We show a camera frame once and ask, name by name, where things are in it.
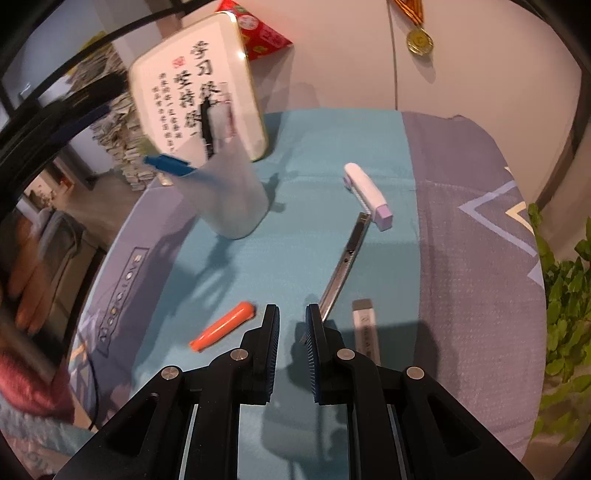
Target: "label on blade pack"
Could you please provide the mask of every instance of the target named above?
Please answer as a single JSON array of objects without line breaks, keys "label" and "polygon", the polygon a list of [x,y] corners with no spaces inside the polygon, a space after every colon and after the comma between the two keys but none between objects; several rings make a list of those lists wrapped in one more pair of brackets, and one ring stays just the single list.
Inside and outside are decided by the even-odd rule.
[{"label": "label on blade pack", "polygon": [[355,328],[355,350],[371,358],[376,365],[380,365],[378,330],[370,299],[353,302],[353,327]]}]

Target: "black cable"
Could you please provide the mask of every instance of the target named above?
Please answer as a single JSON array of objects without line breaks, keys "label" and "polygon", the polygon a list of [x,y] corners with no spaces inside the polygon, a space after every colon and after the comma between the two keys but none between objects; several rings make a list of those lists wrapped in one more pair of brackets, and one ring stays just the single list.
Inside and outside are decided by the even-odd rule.
[{"label": "black cable", "polygon": [[109,43],[117,40],[124,35],[127,35],[138,28],[141,28],[145,25],[148,25],[156,20],[160,20],[161,18],[168,17],[169,15],[174,15],[179,12],[186,12],[186,11],[193,11],[202,7],[203,5],[207,5],[212,0],[191,0],[185,4],[181,4],[180,6],[177,5],[176,7],[166,8],[161,10],[160,12],[156,12],[155,14],[148,15],[147,17],[140,18],[130,24],[127,24],[124,27],[121,27],[104,37],[98,39],[84,50],[81,50],[76,55],[74,55],[70,60],[65,61],[60,67],[58,67],[49,77],[43,80],[32,92],[31,94],[25,99],[25,101],[17,108],[16,113],[21,109],[29,108],[29,106],[39,99],[39,97],[45,93],[45,91],[53,85],[56,81],[58,81],[61,77],[63,77],[70,69],[74,68],[78,65],[82,60],[84,60],[87,56],[91,55],[92,53],[96,52],[96,50],[108,45]]}]

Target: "green plant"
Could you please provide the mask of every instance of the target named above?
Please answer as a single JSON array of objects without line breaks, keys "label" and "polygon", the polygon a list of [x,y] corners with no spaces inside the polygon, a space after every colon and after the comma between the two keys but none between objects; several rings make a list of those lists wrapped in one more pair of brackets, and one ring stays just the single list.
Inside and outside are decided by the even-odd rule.
[{"label": "green plant", "polygon": [[575,376],[575,370],[579,374],[585,366],[591,366],[591,218],[587,219],[586,239],[574,248],[577,260],[556,261],[539,233],[542,216],[537,205],[529,205],[527,212],[540,253],[546,293],[545,380],[554,388],[552,393],[542,395],[533,436],[559,433],[564,443],[589,423],[588,413],[580,406],[591,394],[591,375]]}]

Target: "stack of paper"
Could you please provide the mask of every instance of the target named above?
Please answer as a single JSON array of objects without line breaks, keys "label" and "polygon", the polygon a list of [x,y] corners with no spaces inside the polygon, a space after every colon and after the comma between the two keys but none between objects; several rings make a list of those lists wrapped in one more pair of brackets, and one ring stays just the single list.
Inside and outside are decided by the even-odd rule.
[{"label": "stack of paper", "polygon": [[[125,65],[109,44],[70,71],[70,91],[77,92],[112,72],[125,72]],[[114,99],[109,114],[92,124],[91,129],[93,138],[112,155],[115,168],[124,175],[132,190],[144,190],[155,173],[143,163],[143,155],[138,149],[144,133],[131,94],[126,91]]]}]

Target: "metal screw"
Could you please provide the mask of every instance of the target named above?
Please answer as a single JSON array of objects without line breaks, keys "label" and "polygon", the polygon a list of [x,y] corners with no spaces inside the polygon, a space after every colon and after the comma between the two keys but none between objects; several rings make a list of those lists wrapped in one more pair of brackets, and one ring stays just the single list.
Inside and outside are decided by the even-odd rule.
[{"label": "metal screw", "polygon": [[425,372],[420,367],[408,367],[407,375],[409,378],[412,378],[413,380],[421,380],[422,377],[425,376]]},{"label": "metal screw", "polygon": [[165,367],[160,372],[160,375],[162,375],[162,378],[164,378],[165,380],[172,380],[173,378],[177,378],[178,377],[178,368],[176,368],[176,367]]},{"label": "metal screw", "polygon": [[232,360],[244,360],[248,357],[248,351],[244,348],[236,348],[230,352],[230,358]]},{"label": "metal screw", "polygon": [[348,348],[342,348],[336,352],[336,356],[338,356],[341,360],[352,360],[355,357],[355,352]]}]

